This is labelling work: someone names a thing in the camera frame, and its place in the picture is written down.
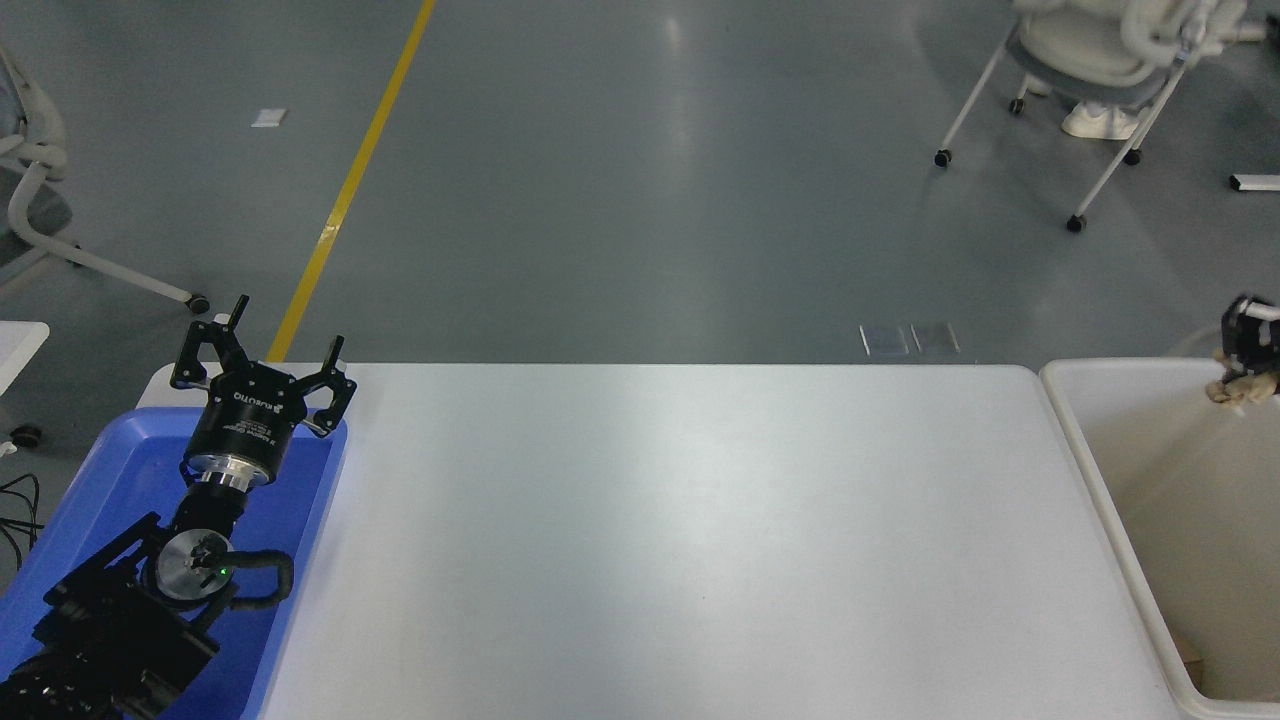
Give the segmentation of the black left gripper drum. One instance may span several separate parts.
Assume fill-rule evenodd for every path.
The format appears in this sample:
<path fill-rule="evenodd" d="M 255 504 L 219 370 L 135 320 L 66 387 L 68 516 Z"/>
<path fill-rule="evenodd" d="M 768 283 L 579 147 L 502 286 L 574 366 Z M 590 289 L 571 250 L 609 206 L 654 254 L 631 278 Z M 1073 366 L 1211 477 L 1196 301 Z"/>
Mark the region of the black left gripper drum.
<path fill-rule="evenodd" d="M 306 414 L 296 382 L 261 364 L 215 375 L 183 455 L 183 475 L 195 479 L 214 462 L 233 459 L 252 466 L 255 479 L 275 479 Z"/>

